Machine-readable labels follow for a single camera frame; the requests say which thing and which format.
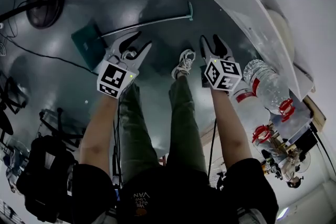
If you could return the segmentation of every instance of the office chair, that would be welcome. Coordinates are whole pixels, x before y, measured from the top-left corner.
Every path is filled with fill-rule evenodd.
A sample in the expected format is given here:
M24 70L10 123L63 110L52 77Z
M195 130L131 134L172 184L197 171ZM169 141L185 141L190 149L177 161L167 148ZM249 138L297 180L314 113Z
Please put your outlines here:
M51 126L48 122L46 122L43 117L45 115L45 113L43 111L41 111L39 113L40 116L40 120L41 122L49 129L51 130L51 135L55 136L55 137L59 137L61 140L63 140L64 142L68 143L71 146L74 147L79 147L80 144L80 140L83 138L84 133L85 133L85 129L83 129L82 134L67 134L63 131L62 128L62 121L61 121L61 115L63 113L63 109L58 108L57 109L57 125L58 125L58 129L54 128L53 126Z
M59 137L47 135L32 142L29 162L16 187L25 196L26 209L38 220L72 223L67 184L75 163Z
M5 114L4 110L6 108L9 108L14 114L17 114L20 109L24 108L26 106L26 102L23 102L22 104L14 102L12 99L9 98L8 92L9 92L9 86L11 87L17 87L13 78L9 77L6 80L5 88L2 89L0 86L0 128L2 129L1 137L0 137L0 143L4 143L4 137L5 133L9 135L13 135L13 128L11 123L9 122L9 119L7 115Z

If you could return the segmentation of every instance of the forearm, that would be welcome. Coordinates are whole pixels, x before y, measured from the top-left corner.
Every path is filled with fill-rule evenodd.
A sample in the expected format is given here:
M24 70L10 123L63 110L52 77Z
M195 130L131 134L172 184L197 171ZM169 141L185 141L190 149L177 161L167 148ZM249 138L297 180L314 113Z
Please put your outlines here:
M226 168L242 159L251 158L245 130L229 97L223 91L211 90L217 118L219 139Z
M109 149L118 100L104 95L81 142L80 163L109 173Z

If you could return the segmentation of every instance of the wire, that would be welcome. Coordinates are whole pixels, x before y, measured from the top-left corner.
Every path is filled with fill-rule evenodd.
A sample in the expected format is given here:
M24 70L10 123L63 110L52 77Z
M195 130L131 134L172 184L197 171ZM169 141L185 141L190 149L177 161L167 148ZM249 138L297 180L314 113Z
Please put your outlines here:
M122 178L121 178L121 150L120 150L120 103L121 100L119 99L118 102L118 111L117 111L117 126L115 126L114 121L113 121L113 129L114 129L114 142L116 144L117 148L117 166L118 166L118 171L119 171L119 190L121 189L122 186Z
M22 1L22 2L17 6L17 8L20 8L22 4L25 4L25 3L27 3L27 2L29 2L29 0Z
M31 50L28 50L28 49L25 49L25 48L21 47L21 46L20 46L19 44L17 44L15 41L11 40L8 36L4 36L4 35L1 34L1 33L0 33L0 35L1 35L3 38L5 38L6 40L8 40L10 43L12 43L14 46L16 46L16 47L18 47L18 48L20 48L20 49L22 49L22 50L24 50L24 51L26 51L26 52L28 52L28 53L30 53L30 54L33 54L33 55L36 55L36 56L40 56L40 57L49 58L49 59L57 59L57 60L60 60L60 61L62 61L62 62L69 63L70 65L73 65L73 66L75 66L75 67L79 67L79 68L81 68L81 69L84 69L84 70L90 72L91 74L94 74L94 75L98 76L97 73L91 71L90 69L88 69L88 68L86 68L86 67L80 66L80 65L78 65L78 64L76 64L76 63L74 63L74 62L71 62L71 61L68 61L68 60L64 60L64 59L59 58L59 57L53 57L53 56L48 56L48 55L38 54L38 53L36 53L36 52L33 52L33 51L31 51Z
M16 4L16 0L13 1L13 8L12 8L12 10L15 9L15 4ZM15 23L15 27L16 27L16 34L14 34L14 31L13 31L12 26L11 26L11 22L9 21L9 19L7 19L9 28L10 28L10 30L11 30L11 32L12 32L12 36L8 36L8 35L7 35L7 36L10 37L10 38L15 38L15 37L17 37L17 35L19 34L19 33L18 33L18 29L17 29L17 24L16 24L15 16L14 16L13 19L14 19L14 23Z
M6 47L5 47L5 45L2 43L2 42L0 42L0 56L6 56Z
M212 142L211 142L210 161L209 161L209 170L208 170L208 181L209 181L209 179L210 179L210 170L211 170L211 161L212 161L212 151L213 151L213 149L214 149L216 127L217 127L217 119L215 119L214 134L213 134L213 136L212 136Z

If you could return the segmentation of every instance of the chair leg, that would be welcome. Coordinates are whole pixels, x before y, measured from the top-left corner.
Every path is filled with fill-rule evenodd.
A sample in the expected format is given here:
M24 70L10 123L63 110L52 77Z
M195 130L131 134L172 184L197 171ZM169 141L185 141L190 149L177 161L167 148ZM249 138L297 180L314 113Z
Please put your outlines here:
M17 113L20 111L20 109L23 109L23 108L26 106L26 102L23 102L22 104L18 104L18 103L16 103L16 102L14 102L13 100L9 99L9 98L7 98L7 99L5 100L5 103L6 103L7 107L8 107L14 114L17 114Z
M58 131L59 131L60 133L63 132L62 121L61 121L61 115L62 115L62 113L63 113L63 109L58 108L58 109L57 109L57 122L58 122Z
M51 130L52 133L58 133L58 130L54 127L52 127L48 122L46 122L43 118L40 117L40 121L42 121L42 123L47 126L47 128L49 130Z
M62 140L68 143L69 145L77 147L77 148L79 147L79 144L80 144L79 140L76 140L75 143L67 138L62 138Z
M4 95L4 102L7 104L7 106L9 107L9 109L14 113L14 114L17 114L19 112L19 109L22 109L26 106L26 102L23 102L22 104L19 104L11 99L9 99L8 97L8 88L9 88L9 85L14 85L16 86L14 80L12 77L9 77L6 81L6 84L5 84L5 89L4 91L2 91L1 89L1 94Z
M0 143L2 143L3 145L5 145L5 143L4 143L5 133L6 132L4 130L2 130L1 137L0 137Z
M67 138L67 139L82 139L84 137L84 135L82 135L82 134L66 134L66 133L62 133L62 135L64 136L64 138Z

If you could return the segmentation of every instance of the sneaker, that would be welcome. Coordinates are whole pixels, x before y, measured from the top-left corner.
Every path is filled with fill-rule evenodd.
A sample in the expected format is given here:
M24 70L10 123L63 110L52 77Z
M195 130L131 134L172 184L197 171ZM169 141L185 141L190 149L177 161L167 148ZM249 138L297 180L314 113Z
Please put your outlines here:
M180 55L180 63L172 71L173 79L177 79L177 74L179 72L184 72L186 76L189 75L189 72L191 70L191 65L193 64L195 58L196 58L196 53L190 49L182 52Z

